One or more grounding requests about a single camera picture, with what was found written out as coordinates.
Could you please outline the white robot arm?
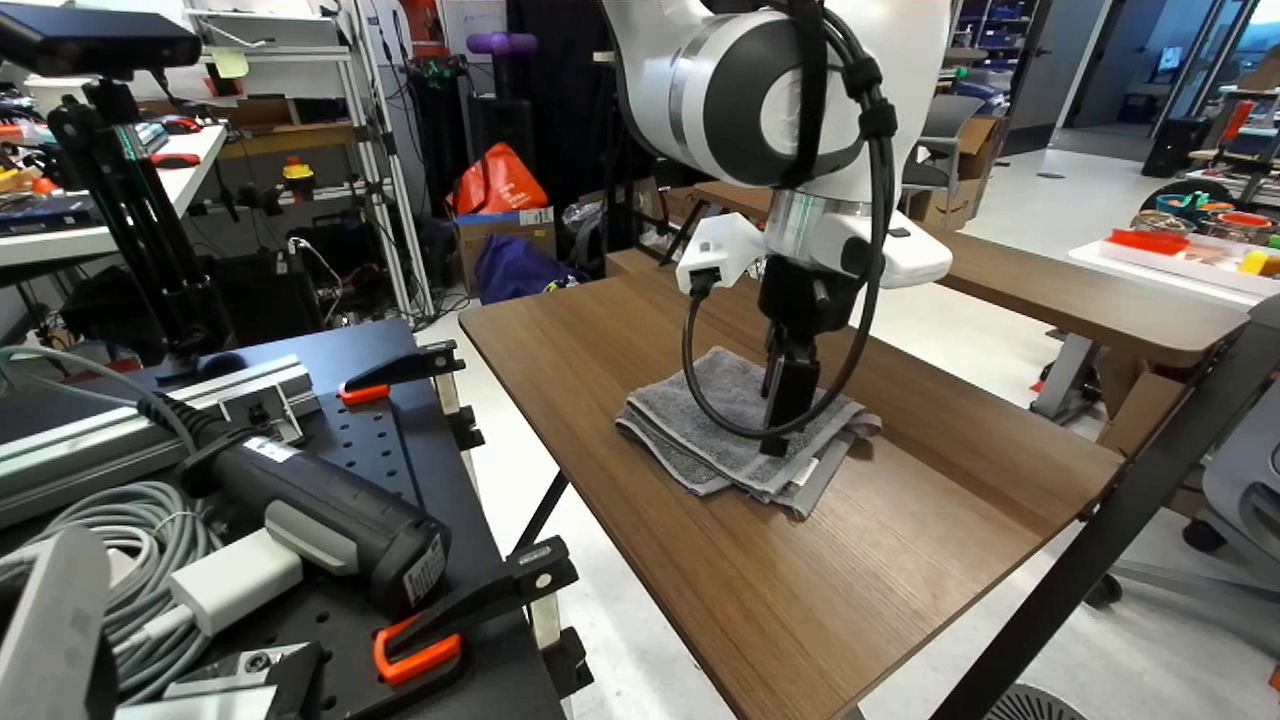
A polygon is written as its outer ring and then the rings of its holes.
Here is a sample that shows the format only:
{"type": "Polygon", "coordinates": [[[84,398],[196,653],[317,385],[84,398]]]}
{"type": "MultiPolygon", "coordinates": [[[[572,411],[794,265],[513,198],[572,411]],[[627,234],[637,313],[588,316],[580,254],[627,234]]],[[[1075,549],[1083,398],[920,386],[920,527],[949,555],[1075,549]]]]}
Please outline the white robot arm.
{"type": "Polygon", "coordinates": [[[887,287],[954,267],[954,253],[896,211],[954,39],[954,0],[601,5],[637,141],[774,194],[761,225],[699,225],[676,287],[699,300],[744,273],[764,276],[764,416],[725,429],[781,454],[853,381],[821,362],[818,339],[836,328],[869,334],[887,287]]]}

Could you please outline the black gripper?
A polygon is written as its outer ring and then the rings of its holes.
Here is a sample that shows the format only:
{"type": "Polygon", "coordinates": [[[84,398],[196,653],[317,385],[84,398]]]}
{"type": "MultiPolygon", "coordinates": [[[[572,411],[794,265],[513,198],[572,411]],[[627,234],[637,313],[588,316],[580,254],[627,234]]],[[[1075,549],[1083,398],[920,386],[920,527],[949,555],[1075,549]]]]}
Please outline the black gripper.
{"type": "Polygon", "coordinates": [[[841,333],[858,302],[861,284],[824,273],[802,267],[786,254],[764,265],[764,284],[756,309],[770,316],[770,370],[764,370],[764,398],[770,398],[770,436],[761,439],[764,454],[786,454],[788,436],[802,416],[813,406],[818,393],[818,360],[804,357],[821,333],[841,333]]]}

